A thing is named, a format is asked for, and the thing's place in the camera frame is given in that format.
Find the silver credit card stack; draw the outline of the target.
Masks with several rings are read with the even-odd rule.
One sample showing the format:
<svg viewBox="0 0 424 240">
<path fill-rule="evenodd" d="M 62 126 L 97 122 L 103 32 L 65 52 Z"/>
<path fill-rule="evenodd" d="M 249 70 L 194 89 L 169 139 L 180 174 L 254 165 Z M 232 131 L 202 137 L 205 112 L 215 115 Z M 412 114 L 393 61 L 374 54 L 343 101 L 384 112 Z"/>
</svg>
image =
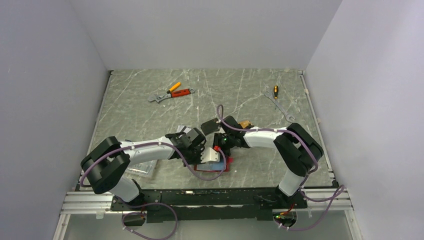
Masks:
<svg viewBox="0 0 424 240">
<path fill-rule="evenodd" d="M 189 126 L 186 125 L 178 125 L 176 132 L 177 133 L 188 133 L 191 130 L 191 128 Z"/>
</svg>

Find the red leather card holder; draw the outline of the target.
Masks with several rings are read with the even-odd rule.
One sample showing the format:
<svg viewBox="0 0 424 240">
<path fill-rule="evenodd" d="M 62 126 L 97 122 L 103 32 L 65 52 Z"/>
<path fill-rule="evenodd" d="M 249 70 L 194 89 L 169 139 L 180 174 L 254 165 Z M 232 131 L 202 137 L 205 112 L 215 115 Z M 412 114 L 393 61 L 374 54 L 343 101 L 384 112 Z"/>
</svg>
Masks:
<svg viewBox="0 0 424 240">
<path fill-rule="evenodd" d="M 226 158 L 226 166 L 224 167 L 224 160 L 220 157 L 219 162 L 208 162 L 204 164 L 194 165 L 193 169 L 198 172 L 220 172 L 222 169 L 224 172 L 230 171 L 230 165 L 234 159 L 230 156 Z"/>
</svg>

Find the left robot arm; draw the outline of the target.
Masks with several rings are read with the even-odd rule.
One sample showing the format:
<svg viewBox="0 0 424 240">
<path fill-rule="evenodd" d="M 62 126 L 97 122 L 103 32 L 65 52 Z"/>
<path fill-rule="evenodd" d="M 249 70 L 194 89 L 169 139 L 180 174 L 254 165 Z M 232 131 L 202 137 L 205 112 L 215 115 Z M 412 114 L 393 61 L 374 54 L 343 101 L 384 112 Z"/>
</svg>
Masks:
<svg viewBox="0 0 424 240">
<path fill-rule="evenodd" d="M 186 166 L 198 164 L 205 143 L 206 137 L 196 127 L 138 142 L 107 137 L 81 161 L 80 185 L 97 195 L 112 193 L 129 209 L 137 210 L 144 203 L 144 194 L 135 180 L 125 177 L 128 167 L 172 159 L 181 159 Z"/>
</svg>

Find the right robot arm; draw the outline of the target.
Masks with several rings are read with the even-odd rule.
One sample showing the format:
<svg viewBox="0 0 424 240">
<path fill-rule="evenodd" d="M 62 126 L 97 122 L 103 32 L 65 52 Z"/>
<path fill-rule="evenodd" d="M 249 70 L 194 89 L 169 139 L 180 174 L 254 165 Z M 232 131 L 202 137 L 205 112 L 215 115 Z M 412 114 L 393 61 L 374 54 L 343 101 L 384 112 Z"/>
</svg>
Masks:
<svg viewBox="0 0 424 240">
<path fill-rule="evenodd" d="M 318 169 L 323 157 L 321 145 L 298 123 L 283 128 L 242 128 L 232 116 L 223 121 L 214 118 L 210 132 L 224 131 L 218 141 L 221 148 L 268 148 L 279 152 L 288 170 L 276 187 L 275 200 L 287 208 L 295 201 L 295 194 L 306 182 L 307 176 Z"/>
</svg>

